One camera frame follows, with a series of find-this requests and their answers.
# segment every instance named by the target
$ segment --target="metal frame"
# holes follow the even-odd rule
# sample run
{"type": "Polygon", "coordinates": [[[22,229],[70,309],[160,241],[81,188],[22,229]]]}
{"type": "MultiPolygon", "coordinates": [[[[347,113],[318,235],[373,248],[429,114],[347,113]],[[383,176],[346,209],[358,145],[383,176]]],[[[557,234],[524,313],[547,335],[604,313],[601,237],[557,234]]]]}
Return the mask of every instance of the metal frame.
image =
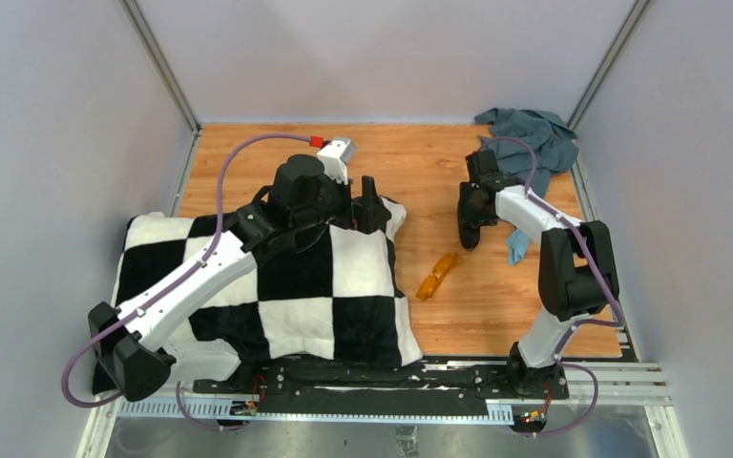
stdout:
{"type": "MultiPolygon", "coordinates": [[[[170,208],[170,215],[174,216],[178,213],[178,209],[183,201],[184,191],[187,179],[190,175],[192,165],[197,153],[199,139],[201,136],[201,126],[192,109],[189,106],[186,96],[181,90],[172,70],[167,64],[166,59],[157,44],[157,41],[150,30],[147,21],[144,19],[141,8],[136,0],[119,0],[119,3],[126,10],[128,17],[138,32],[139,38],[145,46],[153,60],[162,81],[167,87],[170,95],[180,110],[184,121],[192,130],[194,140],[191,145],[189,154],[185,159],[182,169],[181,178],[178,183],[176,194],[174,195],[173,205],[170,208]]],[[[625,18],[620,27],[616,38],[608,49],[604,58],[600,62],[597,71],[592,78],[589,86],[586,88],[583,96],[580,98],[577,107],[569,120],[569,127],[577,130],[584,120],[589,107],[596,98],[602,84],[613,68],[622,49],[627,44],[635,27],[645,14],[652,0],[635,0],[633,7],[625,18]]],[[[576,187],[577,196],[583,216],[586,219],[596,219],[598,217],[595,199],[591,189],[588,186],[588,179],[585,173],[585,167],[582,157],[579,157],[577,163],[572,168],[572,178],[576,187]]],[[[618,333],[620,347],[623,349],[624,360],[639,360],[638,348],[631,340],[627,329],[618,333]]],[[[644,406],[645,413],[650,421],[651,432],[653,434],[654,443],[657,452],[661,457],[680,457],[687,458],[688,454],[684,445],[683,438],[679,430],[676,420],[675,409],[672,407],[667,387],[664,384],[660,368],[657,364],[632,363],[620,360],[597,360],[585,362],[584,364],[591,367],[600,383],[600,393],[598,403],[601,405],[615,406],[644,406]]],[[[498,364],[496,358],[489,359],[486,364],[498,364]]],[[[442,366],[464,366],[482,364],[478,359],[456,358],[452,361],[446,361],[442,366]]],[[[568,400],[556,400],[556,404],[564,405],[587,405],[591,399],[592,385],[584,374],[575,371],[568,371],[566,379],[572,397],[568,400]]],[[[232,399],[238,399],[241,395],[224,395],[224,394],[198,394],[190,391],[191,384],[188,385],[187,391],[184,392],[184,400],[187,404],[194,405],[193,413],[202,418],[218,418],[219,415],[213,414],[211,406],[215,406],[218,401],[228,402],[232,399]]],[[[82,436],[80,446],[77,452],[79,458],[102,458],[109,446],[112,437],[112,430],[117,417],[139,417],[154,416],[164,417],[170,416],[172,412],[172,399],[175,395],[173,387],[163,388],[159,394],[150,398],[149,401],[130,405],[124,400],[114,402],[110,405],[93,409],[89,417],[85,432],[82,436]]],[[[502,406],[512,406],[515,404],[532,404],[536,401],[525,400],[491,400],[488,401],[489,411],[496,411],[502,406]]],[[[263,415],[258,420],[270,421],[367,421],[375,423],[408,423],[414,419],[405,418],[353,418],[344,419],[335,415],[313,415],[299,418],[296,414],[281,415],[271,414],[263,415]]],[[[458,423],[465,419],[438,418],[432,420],[434,423],[458,423]]]]}

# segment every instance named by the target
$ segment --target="white wall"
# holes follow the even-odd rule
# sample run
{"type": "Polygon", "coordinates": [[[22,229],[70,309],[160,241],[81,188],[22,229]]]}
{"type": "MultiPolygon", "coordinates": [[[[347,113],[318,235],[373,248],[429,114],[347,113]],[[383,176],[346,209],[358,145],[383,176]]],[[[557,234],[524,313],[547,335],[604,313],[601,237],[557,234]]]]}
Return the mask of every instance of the white wall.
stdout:
{"type": "MultiPolygon", "coordinates": [[[[60,371],[190,137],[116,1],[0,1],[0,457],[71,457],[60,371]]],[[[73,378],[89,387],[92,358],[73,378]]]]}
{"type": "Polygon", "coordinates": [[[733,455],[733,2],[655,2],[580,140],[690,455],[733,455]]]}
{"type": "Polygon", "coordinates": [[[142,0],[203,122],[564,118],[633,0],[142,0]]]}

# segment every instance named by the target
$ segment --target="wood surface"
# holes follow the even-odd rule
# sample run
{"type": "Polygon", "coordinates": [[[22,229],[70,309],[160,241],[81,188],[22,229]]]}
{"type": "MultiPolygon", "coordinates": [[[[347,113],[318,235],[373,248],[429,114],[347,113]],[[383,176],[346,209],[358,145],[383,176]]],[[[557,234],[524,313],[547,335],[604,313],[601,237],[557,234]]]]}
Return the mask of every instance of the wood surface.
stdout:
{"type": "MultiPolygon", "coordinates": [[[[375,177],[378,193],[406,206],[408,217],[396,239],[397,281],[410,302],[411,326],[427,355],[506,355],[529,330],[540,302],[537,292],[538,246],[515,266],[507,263],[505,240],[513,228],[499,223],[482,229],[472,252],[459,244],[456,201],[459,182],[468,179],[465,155],[478,145],[485,126],[450,125],[209,125],[202,133],[180,215],[215,212],[215,188],[226,155],[253,135],[284,132],[346,136],[358,145],[348,166],[353,196],[361,195],[360,176],[375,177]],[[415,297],[420,282],[446,252],[460,255],[434,297],[415,297]]],[[[290,155],[315,150],[293,140],[266,140],[236,157],[226,176],[226,211],[250,201],[273,181],[276,168],[290,155]]],[[[581,217],[571,176],[554,177],[547,200],[581,217]]],[[[602,317],[610,319],[606,310],[602,317]]],[[[618,357],[615,331],[584,326],[567,348],[568,356],[618,357]]]]}

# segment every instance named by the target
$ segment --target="crumpled blue garment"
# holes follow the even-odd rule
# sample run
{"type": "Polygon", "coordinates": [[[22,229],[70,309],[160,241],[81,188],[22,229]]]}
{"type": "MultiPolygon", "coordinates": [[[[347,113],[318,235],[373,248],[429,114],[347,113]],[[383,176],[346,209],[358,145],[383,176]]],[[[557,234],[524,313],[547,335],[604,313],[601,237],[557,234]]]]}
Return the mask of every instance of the crumpled blue garment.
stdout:
{"type": "MultiPolygon", "coordinates": [[[[572,168],[577,160],[579,149],[572,140],[577,134],[566,126],[557,114],[540,110],[516,110],[494,108],[473,119],[477,124],[490,124],[492,136],[515,136],[526,141],[535,151],[538,168],[531,188],[539,197],[546,196],[552,175],[572,168]]],[[[489,137],[480,136],[482,143],[489,137]]],[[[498,168],[506,176],[527,179],[533,168],[530,153],[514,141],[496,141],[489,145],[495,153],[498,168]]],[[[507,238],[510,248],[507,261],[516,264],[524,259],[530,239],[518,229],[507,238]]]]}

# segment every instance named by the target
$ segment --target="checkered blanket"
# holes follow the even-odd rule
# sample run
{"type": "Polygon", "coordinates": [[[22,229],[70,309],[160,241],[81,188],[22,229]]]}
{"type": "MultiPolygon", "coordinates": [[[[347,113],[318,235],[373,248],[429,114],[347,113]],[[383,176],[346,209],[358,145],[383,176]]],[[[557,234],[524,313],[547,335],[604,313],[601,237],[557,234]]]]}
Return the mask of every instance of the checkered blanket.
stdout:
{"type": "MultiPolygon", "coordinates": [[[[394,236],[406,209],[383,199],[392,218],[381,231],[365,235],[328,227],[302,253],[282,253],[228,285],[171,339],[224,339],[241,360],[252,362],[301,352],[375,367],[422,358],[411,333],[408,299],[394,275],[394,236]]],[[[211,239],[215,218],[154,213],[132,219],[113,304],[121,306],[198,252],[211,239]]],[[[104,386],[100,372],[94,391],[101,390],[98,385],[111,387],[104,386]]]]}

